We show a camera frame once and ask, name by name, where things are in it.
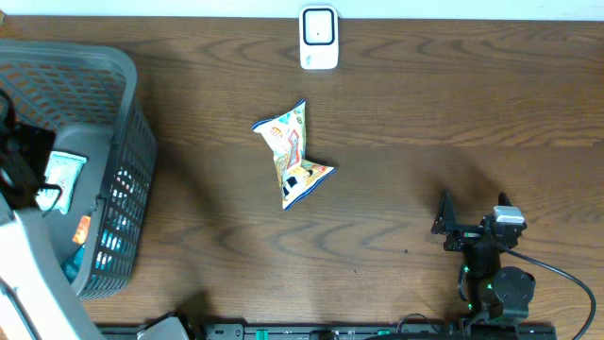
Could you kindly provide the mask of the small orange packet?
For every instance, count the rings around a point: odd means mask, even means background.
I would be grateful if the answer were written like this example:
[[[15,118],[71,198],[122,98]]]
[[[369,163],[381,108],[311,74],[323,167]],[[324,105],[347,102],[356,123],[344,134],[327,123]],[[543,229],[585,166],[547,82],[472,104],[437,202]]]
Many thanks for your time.
[[[78,223],[75,234],[72,241],[78,245],[84,245],[90,229],[91,217],[89,215],[83,215]]]

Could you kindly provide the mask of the light blue tissue pack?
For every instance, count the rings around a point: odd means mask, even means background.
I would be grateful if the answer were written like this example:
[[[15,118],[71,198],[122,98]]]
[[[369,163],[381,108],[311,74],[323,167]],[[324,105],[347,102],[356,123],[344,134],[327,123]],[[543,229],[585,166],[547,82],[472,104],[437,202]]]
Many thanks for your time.
[[[45,187],[36,196],[42,211],[66,214],[70,210],[76,181],[87,161],[86,157],[68,152],[51,152],[44,172]]]

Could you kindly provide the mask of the yellow snack bag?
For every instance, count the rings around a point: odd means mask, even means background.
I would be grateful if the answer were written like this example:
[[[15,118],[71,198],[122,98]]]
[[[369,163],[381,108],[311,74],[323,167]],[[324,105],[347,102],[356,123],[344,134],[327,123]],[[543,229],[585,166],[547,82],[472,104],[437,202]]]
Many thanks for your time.
[[[273,152],[283,210],[289,210],[336,172],[334,167],[306,159],[305,99],[281,115],[254,123],[251,129]]]

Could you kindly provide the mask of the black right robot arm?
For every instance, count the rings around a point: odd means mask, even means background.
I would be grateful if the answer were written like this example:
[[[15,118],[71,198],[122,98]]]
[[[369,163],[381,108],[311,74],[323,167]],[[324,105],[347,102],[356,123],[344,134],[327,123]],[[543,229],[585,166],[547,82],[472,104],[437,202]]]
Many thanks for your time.
[[[458,222],[449,192],[442,193],[431,232],[445,236],[444,250],[463,254],[458,291],[470,309],[460,322],[463,332],[475,325],[513,328],[529,316],[534,277],[518,267],[503,266],[500,260],[502,253],[518,245],[526,228],[524,215],[505,193],[476,225]]]

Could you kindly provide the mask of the teal mouthwash bottle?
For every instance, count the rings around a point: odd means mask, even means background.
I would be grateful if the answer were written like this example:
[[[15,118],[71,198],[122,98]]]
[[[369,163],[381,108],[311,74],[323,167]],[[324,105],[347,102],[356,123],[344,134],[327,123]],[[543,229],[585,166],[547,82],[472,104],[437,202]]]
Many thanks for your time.
[[[82,245],[76,252],[62,262],[61,269],[69,283],[72,283],[76,279],[83,262],[84,253],[85,246]]]

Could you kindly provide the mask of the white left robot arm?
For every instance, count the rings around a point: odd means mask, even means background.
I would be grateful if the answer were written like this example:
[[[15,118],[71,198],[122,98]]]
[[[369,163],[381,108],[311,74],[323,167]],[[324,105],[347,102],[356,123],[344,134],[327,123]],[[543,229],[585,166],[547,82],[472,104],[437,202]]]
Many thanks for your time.
[[[14,339],[188,339],[178,314],[100,327],[85,312],[51,244],[49,215],[65,196],[45,177],[55,132],[23,124],[1,94],[1,326]]]

